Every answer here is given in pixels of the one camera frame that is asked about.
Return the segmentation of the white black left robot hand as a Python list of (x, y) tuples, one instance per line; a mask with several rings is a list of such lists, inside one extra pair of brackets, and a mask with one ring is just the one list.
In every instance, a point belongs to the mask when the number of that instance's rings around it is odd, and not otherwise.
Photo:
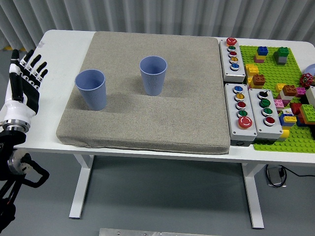
[(12, 51), (4, 103), (7, 109), (5, 120), (18, 119), (29, 123), (38, 112), (39, 88), (48, 69), (47, 62), (38, 63), (41, 55), (33, 57), (33, 53), (34, 50), (30, 50), (21, 59), (18, 50)]

